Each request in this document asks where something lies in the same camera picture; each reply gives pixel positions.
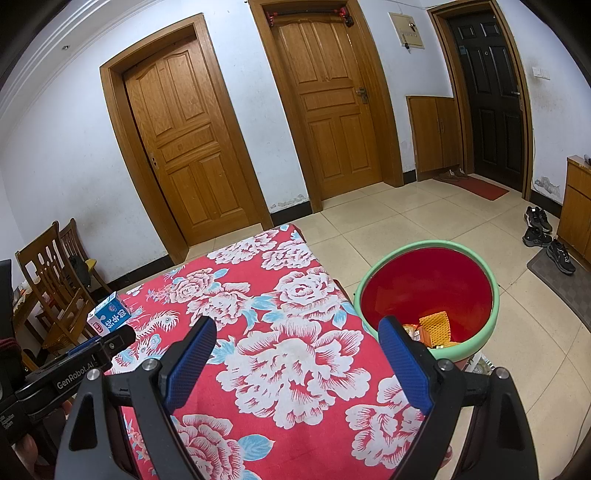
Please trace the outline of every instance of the door frame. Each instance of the door frame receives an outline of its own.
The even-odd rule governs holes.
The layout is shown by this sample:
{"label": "door frame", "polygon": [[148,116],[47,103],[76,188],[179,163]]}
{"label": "door frame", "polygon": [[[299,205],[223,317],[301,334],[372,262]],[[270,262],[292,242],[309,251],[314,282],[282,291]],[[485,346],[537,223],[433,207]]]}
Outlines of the door frame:
{"label": "door frame", "polygon": [[273,227],[271,215],[246,149],[242,131],[213,50],[205,17],[203,14],[199,14],[185,18],[134,43],[100,67],[100,81],[105,94],[107,110],[129,176],[134,183],[135,190],[138,192],[146,213],[148,213],[148,217],[154,225],[156,233],[158,233],[175,264],[185,261],[190,245],[185,240],[172,211],[168,207],[166,198],[160,189],[144,150],[127,97],[123,75],[131,67],[154,53],[176,41],[191,36],[195,36],[199,41],[207,66],[213,66],[213,68],[209,69],[213,88],[261,225],[264,229]]}
{"label": "door frame", "polygon": [[472,113],[470,111],[470,99],[466,87],[466,79],[462,69],[460,54],[456,48],[452,29],[447,21],[448,18],[474,12],[492,11],[501,28],[501,32],[507,43],[509,56],[513,64],[517,86],[521,92],[519,103],[523,113],[524,122],[524,149],[523,149],[523,185],[522,197],[529,200],[531,194],[531,179],[534,166],[534,130],[531,120],[530,94],[527,89],[527,81],[523,63],[517,50],[515,38],[496,0],[455,0],[448,4],[432,7],[427,10],[437,38],[441,43],[443,57],[449,72],[449,79],[452,84],[453,96],[457,99],[460,112],[460,127],[462,129],[462,143],[464,150],[464,170],[467,173],[474,173],[474,144],[472,137]]}
{"label": "door frame", "polygon": [[402,186],[404,184],[402,179],[402,160],[400,157],[400,146],[398,144],[398,133],[396,131],[392,99],[390,98],[390,92],[386,83],[382,62],[379,59],[378,50],[375,47],[374,39],[371,36],[357,0],[249,0],[248,3],[250,4],[256,27],[261,36],[265,52],[267,53],[283,108],[285,109],[295,151],[300,160],[308,196],[310,197],[312,211],[314,213],[322,211],[320,186],[314,176],[312,160],[308,152],[304,130],[305,122],[301,117],[300,109],[297,106],[297,99],[294,97],[290,88],[287,72],[282,65],[271,27],[267,22],[265,7],[279,7],[284,9],[288,5],[289,7],[300,8],[322,6],[322,8],[338,9],[347,7],[349,13],[355,19],[355,25],[348,28],[348,34],[355,39],[352,42],[352,46],[356,50],[359,69],[361,70],[364,81],[368,84],[370,94],[375,92],[373,96],[376,100],[371,103],[370,111],[376,132],[382,181],[394,187]]}

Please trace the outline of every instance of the black door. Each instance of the black door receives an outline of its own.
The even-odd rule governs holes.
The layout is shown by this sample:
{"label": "black door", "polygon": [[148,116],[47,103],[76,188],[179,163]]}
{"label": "black door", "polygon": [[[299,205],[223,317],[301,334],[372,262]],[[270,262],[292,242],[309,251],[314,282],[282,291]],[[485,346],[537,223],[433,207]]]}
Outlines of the black door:
{"label": "black door", "polygon": [[476,173],[521,191],[523,121],[515,72],[492,12],[449,19],[466,78]]}

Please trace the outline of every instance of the wooden cabinet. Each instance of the wooden cabinet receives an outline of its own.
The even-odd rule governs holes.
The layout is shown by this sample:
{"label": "wooden cabinet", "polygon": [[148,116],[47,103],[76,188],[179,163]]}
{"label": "wooden cabinet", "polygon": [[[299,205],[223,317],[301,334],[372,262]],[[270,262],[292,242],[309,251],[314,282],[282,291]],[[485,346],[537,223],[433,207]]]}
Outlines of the wooden cabinet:
{"label": "wooden cabinet", "polygon": [[566,191],[558,236],[591,262],[591,168],[578,155],[567,159]]}
{"label": "wooden cabinet", "polygon": [[462,136],[454,98],[409,96],[417,173],[462,163]]}

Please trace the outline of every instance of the round bucket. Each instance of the round bucket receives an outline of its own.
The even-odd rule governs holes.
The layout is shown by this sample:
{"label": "round bucket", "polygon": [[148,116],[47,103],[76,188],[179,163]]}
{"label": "round bucket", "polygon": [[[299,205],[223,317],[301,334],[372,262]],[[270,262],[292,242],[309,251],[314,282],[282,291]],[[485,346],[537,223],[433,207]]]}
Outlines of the round bucket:
{"label": "round bucket", "polygon": [[355,292],[355,310],[378,338],[378,323],[394,315],[402,324],[447,312],[453,342],[429,349],[436,359],[464,360],[491,337],[499,313],[499,287],[491,269],[469,248],[426,240],[399,248],[374,265]]}

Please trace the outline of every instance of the tablecloth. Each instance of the tablecloth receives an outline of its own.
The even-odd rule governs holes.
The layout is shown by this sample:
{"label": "tablecloth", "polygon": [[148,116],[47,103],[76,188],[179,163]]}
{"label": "tablecloth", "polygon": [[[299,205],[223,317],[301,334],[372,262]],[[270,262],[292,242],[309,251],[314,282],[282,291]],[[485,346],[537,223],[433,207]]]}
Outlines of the tablecloth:
{"label": "tablecloth", "polygon": [[[172,415],[207,479],[386,480],[423,421],[292,225],[193,260],[122,298],[137,341],[113,359],[111,373],[161,357],[201,315],[216,321],[211,358]],[[124,408],[124,417],[142,477],[152,479],[133,410]]]}

